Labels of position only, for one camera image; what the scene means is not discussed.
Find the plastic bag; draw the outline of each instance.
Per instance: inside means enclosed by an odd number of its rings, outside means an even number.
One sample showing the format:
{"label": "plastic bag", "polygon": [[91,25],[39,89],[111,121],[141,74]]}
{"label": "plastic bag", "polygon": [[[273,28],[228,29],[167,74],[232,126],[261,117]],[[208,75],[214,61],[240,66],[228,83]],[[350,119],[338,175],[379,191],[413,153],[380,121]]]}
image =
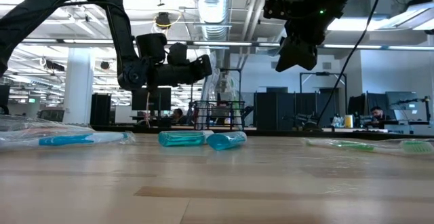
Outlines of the plastic bag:
{"label": "plastic bag", "polygon": [[64,145],[130,144],[136,139],[129,132],[97,132],[91,128],[0,115],[0,151]]}
{"label": "plastic bag", "polygon": [[363,143],[340,139],[305,138],[307,146],[327,147],[350,151],[385,153],[401,156],[434,156],[434,139],[391,139],[375,143]]}

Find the ceiling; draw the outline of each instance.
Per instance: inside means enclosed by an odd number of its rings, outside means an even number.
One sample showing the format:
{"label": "ceiling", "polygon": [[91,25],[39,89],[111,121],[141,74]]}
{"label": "ceiling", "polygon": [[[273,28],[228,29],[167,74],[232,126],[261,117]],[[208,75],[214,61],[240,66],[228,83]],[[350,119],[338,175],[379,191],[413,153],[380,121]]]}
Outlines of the ceiling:
{"label": "ceiling", "polygon": [[[4,16],[14,6],[23,0],[0,0],[0,16]],[[244,22],[248,16],[249,3],[252,0],[230,0],[229,6],[229,41],[243,41],[242,32]],[[380,0],[376,15],[389,19],[400,12],[405,11],[404,2],[409,0]],[[365,20],[369,13],[373,0],[350,0],[345,9],[344,18],[358,18]],[[124,8],[131,20],[132,35],[143,35],[159,31],[155,28],[154,19],[159,12],[168,12],[170,20],[175,22],[166,33],[169,40],[201,40],[203,33],[198,25],[201,22],[201,14],[198,10],[198,0],[123,0]],[[254,8],[261,11],[259,5]],[[277,41],[282,34],[283,23],[281,20],[267,20],[259,17],[259,23],[252,30],[252,40]],[[358,31],[328,31],[325,43],[352,44],[361,34]],[[48,20],[29,35],[31,38],[49,39],[110,39],[111,34],[107,24],[107,18],[103,9],[95,5],[80,5],[62,7],[54,12]],[[372,45],[417,45],[426,41],[423,31],[405,29],[402,31],[370,31],[363,44]],[[95,92],[107,92],[113,94],[113,102],[118,105],[126,105],[130,100],[130,93],[119,90],[117,85],[115,62],[116,53],[113,48],[92,47],[95,64]],[[195,60],[198,56],[207,54],[207,49],[192,49],[188,51],[188,58]],[[320,54],[342,56],[344,50],[322,50]],[[58,63],[67,69],[68,47],[19,45],[9,60],[9,71],[17,73],[52,73],[42,64],[46,60]],[[112,64],[109,69],[100,68],[101,62]],[[11,79],[3,79],[2,82],[12,83],[12,96],[21,101],[24,96],[40,95],[42,101],[49,105],[57,105],[62,102],[65,74],[56,76],[15,76]],[[201,81],[195,85],[193,99],[200,97]],[[180,86],[173,89],[176,97],[174,106],[186,107],[190,98],[190,86]]]}

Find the black cable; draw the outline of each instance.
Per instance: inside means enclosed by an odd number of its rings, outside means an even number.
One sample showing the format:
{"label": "black cable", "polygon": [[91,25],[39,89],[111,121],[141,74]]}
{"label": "black cable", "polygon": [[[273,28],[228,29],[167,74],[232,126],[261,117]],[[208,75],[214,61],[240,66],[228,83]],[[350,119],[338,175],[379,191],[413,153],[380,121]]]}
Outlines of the black cable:
{"label": "black cable", "polygon": [[51,7],[45,7],[43,9],[40,10],[33,10],[33,11],[27,11],[21,14],[16,14],[13,16],[8,16],[8,17],[3,17],[0,19],[0,24],[3,24],[3,22],[7,22],[7,21],[12,21],[16,18],[19,17],[23,17],[23,16],[29,16],[32,14],[40,14],[41,12],[45,12],[48,10],[56,10],[59,7],[66,7],[66,6],[74,6],[74,5],[89,5],[89,4],[94,4],[94,5],[111,5],[113,7],[116,7],[118,10],[121,10],[122,14],[125,15],[126,17],[128,17],[127,13],[125,12],[124,9],[122,9],[122,7],[119,7],[118,5],[108,2],[108,1],[78,1],[78,2],[71,2],[71,3],[62,3],[60,5],[55,5],[55,6],[51,6]]}
{"label": "black cable", "polygon": [[398,4],[401,4],[401,5],[405,5],[405,6],[407,5],[407,3],[402,3],[402,2],[400,2],[398,0],[395,0],[395,2],[398,3]]}
{"label": "black cable", "polygon": [[334,84],[332,92],[330,93],[330,96],[328,97],[327,103],[325,104],[325,107],[323,108],[323,110],[321,111],[321,114],[318,117],[318,123],[319,123],[319,121],[321,121],[321,118],[323,117],[324,112],[326,112],[326,109],[327,109],[328,105],[330,104],[330,101],[333,98],[334,91],[337,89],[337,87],[339,85],[339,82],[340,82],[340,79],[344,75],[345,69],[346,69],[346,67],[347,67],[347,65],[348,65],[348,63],[349,63],[349,61],[351,59],[351,56],[354,54],[355,50],[357,49],[357,47],[359,46],[359,44],[361,43],[361,41],[365,37],[365,35],[366,35],[367,31],[368,31],[369,24],[371,23],[372,17],[374,16],[374,12],[375,12],[375,9],[377,8],[377,5],[378,5],[379,1],[380,0],[375,0],[374,5],[372,6],[372,10],[370,12],[370,15],[368,17],[368,21],[366,22],[366,28],[363,31],[363,33],[361,34],[361,36],[360,36],[359,40],[357,41],[357,43],[354,45],[354,48],[351,50],[350,54],[348,55],[347,60],[345,61],[344,66],[342,67],[342,70],[340,71],[338,79],[336,80],[336,83]]}

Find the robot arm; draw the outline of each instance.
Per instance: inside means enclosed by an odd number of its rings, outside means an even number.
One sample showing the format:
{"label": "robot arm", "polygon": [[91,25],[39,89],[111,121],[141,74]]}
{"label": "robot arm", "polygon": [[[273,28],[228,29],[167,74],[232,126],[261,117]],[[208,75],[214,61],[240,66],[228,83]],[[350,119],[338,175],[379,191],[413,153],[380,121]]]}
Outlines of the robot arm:
{"label": "robot arm", "polygon": [[267,0],[264,17],[286,20],[287,38],[281,40],[276,71],[294,65],[312,70],[317,64],[317,45],[326,38],[328,25],[343,15],[348,0]]}
{"label": "robot arm", "polygon": [[[0,19],[0,77],[7,70],[14,48],[66,1],[70,0],[25,0]],[[192,83],[212,73],[208,56],[199,57],[189,64],[162,64],[165,59],[164,45],[167,43],[162,34],[139,36],[136,43],[141,57],[137,56],[123,0],[88,1],[106,11],[117,54],[118,82],[122,88],[135,90],[145,83],[151,87]],[[164,71],[170,71],[170,76],[162,79]]]}

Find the ceiling duct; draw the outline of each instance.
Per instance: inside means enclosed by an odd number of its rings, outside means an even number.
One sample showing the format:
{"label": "ceiling duct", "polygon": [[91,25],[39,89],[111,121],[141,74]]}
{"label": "ceiling duct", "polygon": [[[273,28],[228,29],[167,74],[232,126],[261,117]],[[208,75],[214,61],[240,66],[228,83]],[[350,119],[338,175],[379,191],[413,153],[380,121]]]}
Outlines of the ceiling duct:
{"label": "ceiling duct", "polygon": [[[198,0],[198,10],[202,23],[211,24],[202,27],[203,39],[206,41],[226,41],[228,38],[228,27],[223,25],[212,26],[213,24],[226,24],[229,12],[229,0]],[[223,64],[224,50],[216,50],[217,66],[225,67]]]}

